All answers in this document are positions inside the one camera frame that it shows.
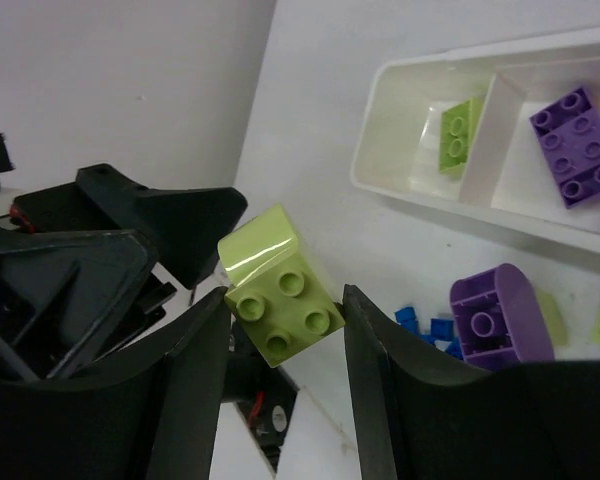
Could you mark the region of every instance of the blue lego piece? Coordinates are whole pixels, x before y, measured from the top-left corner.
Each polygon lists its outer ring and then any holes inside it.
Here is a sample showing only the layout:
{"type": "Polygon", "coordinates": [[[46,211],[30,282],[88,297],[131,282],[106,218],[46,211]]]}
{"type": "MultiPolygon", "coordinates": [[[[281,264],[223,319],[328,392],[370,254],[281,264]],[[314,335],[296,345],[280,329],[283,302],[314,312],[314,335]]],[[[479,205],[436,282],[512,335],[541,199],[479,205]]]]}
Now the blue lego piece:
{"type": "Polygon", "coordinates": [[[438,340],[453,341],[453,320],[444,318],[431,319],[431,336],[438,340]]]}
{"type": "Polygon", "coordinates": [[[445,350],[445,353],[448,353],[458,360],[464,360],[464,357],[462,356],[462,349],[460,348],[460,339],[454,338],[451,344],[445,350]]]}
{"type": "Polygon", "coordinates": [[[411,333],[413,333],[415,335],[420,335],[420,328],[418,327],[418,321],[415,319],[398,322],[398,325],[400,325],[402,328],[410,331],[411,333]]]}
{"type": "Polygon", "coordinates": [[[429,345],[433,345],[434,347],[436,346],[436,339],[433,335],[423,333],[422,335],[420,335],[420,338],[427,342],[429,345]]]}
{"type": "Polygon", "coordinates": [[[416,310],[413,307],[404,307],[398,310],[395,313],[396,322],[402,325],[403,322],[407,320],[415,320],[416,319],[416,310]]]}

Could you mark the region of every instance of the white table surface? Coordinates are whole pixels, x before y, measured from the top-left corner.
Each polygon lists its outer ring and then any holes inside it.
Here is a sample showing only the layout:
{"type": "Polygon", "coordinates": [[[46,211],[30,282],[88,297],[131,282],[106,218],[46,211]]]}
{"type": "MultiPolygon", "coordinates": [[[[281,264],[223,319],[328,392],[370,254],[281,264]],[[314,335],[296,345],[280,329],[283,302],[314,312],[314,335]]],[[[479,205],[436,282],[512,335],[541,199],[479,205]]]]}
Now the white table surface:
{"type": "MultiPolygon", "coordinates": [[[[586,340],[593,314],[584,300],[600,294],[600,258],[399,205],[349,181],[384,62],[598,25],[600,0],[279,0],[235,183],[250,202],[245,220],[284,203],[337,282],[359,285],[386,313],[413,302],[424,319],[448,311],[454,280],[509,261],[568,305],[581,341],[559,356],[600,356],[586,340]]],[[[355,439],[342,332],[284,367],[355,439]]]]}

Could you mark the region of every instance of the red wire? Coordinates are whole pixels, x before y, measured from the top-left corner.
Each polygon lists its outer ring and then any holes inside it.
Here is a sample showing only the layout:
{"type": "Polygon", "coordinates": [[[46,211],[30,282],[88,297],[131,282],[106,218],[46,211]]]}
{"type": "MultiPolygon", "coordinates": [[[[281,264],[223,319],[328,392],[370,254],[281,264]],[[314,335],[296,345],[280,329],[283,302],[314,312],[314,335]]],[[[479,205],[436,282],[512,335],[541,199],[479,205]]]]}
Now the red wire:
{"type": "Polygon", "coordinates": [[[262,410],[262,404],[264,403],[264,392],[256,393],[256,403],[253,404],[253,408],[249,413],[249,418],[247,418],[247,426],[251,428],[253,426],[253,422],[258,415],[260,415],[260,410],[262,410]]]}
{"type": "Polygon", "coordinates": [[[29,233],[36,233],[36,227],[34,227],[31,224],[27,217],[20,213],[20,210],[18,210],[18,207],[16,207],[15,205],[11,205],[11,208],[9,209],[9,216],[12,218],[19,219],[23,223],[23,225],[27,227],[29,233]]]}

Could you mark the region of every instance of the white wall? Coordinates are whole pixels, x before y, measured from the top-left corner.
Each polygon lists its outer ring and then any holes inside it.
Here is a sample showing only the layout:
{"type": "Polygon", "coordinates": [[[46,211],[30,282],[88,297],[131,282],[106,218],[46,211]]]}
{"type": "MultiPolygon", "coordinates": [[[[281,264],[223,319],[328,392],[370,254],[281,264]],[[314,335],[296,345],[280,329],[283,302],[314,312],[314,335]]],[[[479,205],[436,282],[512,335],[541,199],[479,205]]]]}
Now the white wall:
{"type": "Polygon", "coordinates": [[[0,2],[0,131],[17,168],[3,184],[109,162],[157,187],[231,185],[274,6],[0,2]]]}

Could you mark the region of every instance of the white plastic tray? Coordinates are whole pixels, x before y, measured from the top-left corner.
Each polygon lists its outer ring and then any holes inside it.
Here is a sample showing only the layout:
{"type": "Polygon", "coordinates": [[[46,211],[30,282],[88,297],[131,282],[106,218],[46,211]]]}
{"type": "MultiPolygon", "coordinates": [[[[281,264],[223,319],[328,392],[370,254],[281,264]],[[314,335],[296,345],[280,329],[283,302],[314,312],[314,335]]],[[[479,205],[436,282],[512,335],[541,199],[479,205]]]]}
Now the white plastic tray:
{"type": "MultiPolygon", "coordinates": [[[[482,51],[498,51],[498,46],[482,51]]],[[[587,85],[600,100],[600,43],[494,56],[457,50],[384,66],[351,168],[354,185],[600,253],[600,198],[567,210],[528,118],[587,85]],[[461,178],[438,172],[441,113],[484,110],[461,178]]]]}

